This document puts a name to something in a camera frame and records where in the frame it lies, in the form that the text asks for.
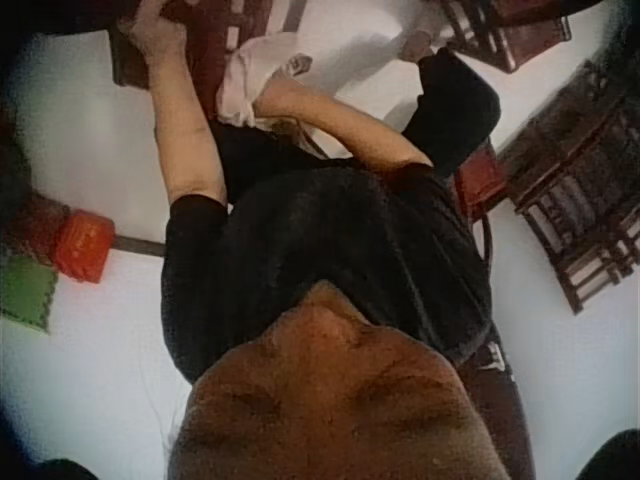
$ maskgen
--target green foam mat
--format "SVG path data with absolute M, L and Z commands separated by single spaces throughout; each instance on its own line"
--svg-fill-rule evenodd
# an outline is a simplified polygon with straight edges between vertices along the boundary
M 24 255 L 0 262 L 0 310 L 15 322 L 46 332 L 58 272 Z

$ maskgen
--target sleeve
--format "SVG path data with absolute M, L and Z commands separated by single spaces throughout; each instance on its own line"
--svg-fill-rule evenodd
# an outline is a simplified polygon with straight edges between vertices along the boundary
M 201 195 L 187 195 L 171 205 L 162 269 L 162 325 L 169 353 L 191 383 L 209 366 L 202 335 L 208 328 L 202 322 L 209 319 L 202 310 L 227 217 L 225 206 Z
M 489 269 L 450 189 L 432 168 L 407 165 L 388 185 L 424 232 L 424 243 L 412 253 L 420 265 L 415 274 L 445 356 L 459 363 L 482 343 L 492 322 Z

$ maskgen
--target person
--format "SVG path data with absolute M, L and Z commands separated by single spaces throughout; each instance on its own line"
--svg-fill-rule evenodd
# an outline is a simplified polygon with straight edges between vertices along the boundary
M 412 143 L 276 74 L 256 114 L 354 155 L 316 159 L 208 124 L 166 2 L 121 28 L 149 68 L 171 205 L 164 336 L 193 383 L 168 478 L 508 478 L 455 370 L 491 293 L 442 179 L 490 133 L 495 99 L 468 98 L 478 79 L 450 53 L 425 58 Z

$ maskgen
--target white floor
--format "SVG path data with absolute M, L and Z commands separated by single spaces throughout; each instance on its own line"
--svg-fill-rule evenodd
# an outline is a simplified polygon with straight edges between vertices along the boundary
M 469 61 L 499 92 L 502 145 L 594 54 L 618 2 L 571 18 L 574 40 L 514 75 Z M 399 127 L 419 93 L 391 61 L 418 0 L 309 0 L 307 79 Z M 39 38 L 10 102 L 38 188 L 113 218 L 125 235 L 161 241 L 167 207 L 147 94 L 115 87 L 106 35 Z M 492 213 L 495 319 L 527 414 L 538 478 L 575 477 L 608 436 L 638 419 L 638 276 L 573 317 L 542 249 L 505 202 Z M 62 278 L 44 336 L 0 323 L 0 398 L 36 459 L 67 456 L 101 479 L 159 478 L 188 386 L 159 325 L 157 259 L 112 252 L 99 287 Z

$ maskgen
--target leg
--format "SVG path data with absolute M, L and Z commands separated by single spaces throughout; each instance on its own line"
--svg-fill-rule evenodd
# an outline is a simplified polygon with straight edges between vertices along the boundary
M 500 100 L 446 48 L 418 66 L 424 94 L 403 134 L 448 177 L 489 137 L 500 119 Z
M 261 181 L 295 170 L 346 166 L 348 160 L 322 160 L 257 128 L 210 124 L 218 145 L 229 203 Z

